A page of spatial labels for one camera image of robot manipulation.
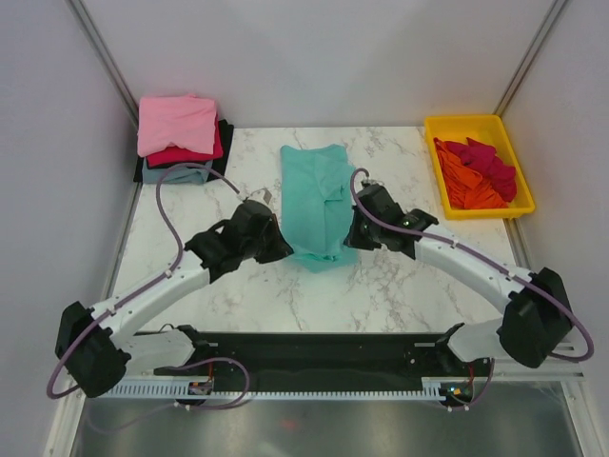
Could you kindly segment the teal t shirt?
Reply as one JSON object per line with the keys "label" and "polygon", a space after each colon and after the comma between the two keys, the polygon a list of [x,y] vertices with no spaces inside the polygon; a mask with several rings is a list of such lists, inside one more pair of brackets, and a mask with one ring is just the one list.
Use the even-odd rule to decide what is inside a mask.
{"label": "teal t shirt", "polygon": [[344,245],[353,218],[354,171],[345,147],[283,146],[280,155],[281,232],[293,249],[292,261],[314,273],[356,264],[357,251]]}

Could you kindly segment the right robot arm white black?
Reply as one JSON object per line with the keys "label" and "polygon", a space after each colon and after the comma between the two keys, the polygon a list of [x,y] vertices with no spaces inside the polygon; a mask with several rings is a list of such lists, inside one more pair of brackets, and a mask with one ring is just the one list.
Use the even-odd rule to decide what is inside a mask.
{"label": "right robot arm white black", "polygon": [[437,268],[486,299],[501,318],[456,324],[438,340],[436,363],[450,375],[483,358],[510,358],[538,368],[573,328],[560,276],[549,268],[532,272],[502,264],[461,242],[434,216],[405,212],[387,189],[363,183],[354,197],[345,244],[360,250],[387,248]]}

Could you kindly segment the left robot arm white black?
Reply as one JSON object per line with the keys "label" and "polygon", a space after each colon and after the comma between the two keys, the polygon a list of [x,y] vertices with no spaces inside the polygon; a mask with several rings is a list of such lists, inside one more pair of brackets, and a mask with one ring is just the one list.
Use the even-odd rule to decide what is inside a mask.
{"label": "left robot arm white black", "polygon": [[67,306],[55,346],[59,366],[89,398],[99,397],[126,375],[133,357],[125,347],[143,325],[248,259],[267,264],[292,252],[271,209],[247,199],[230,218],[181,244],[175,260],[143,284],[90,308]]}

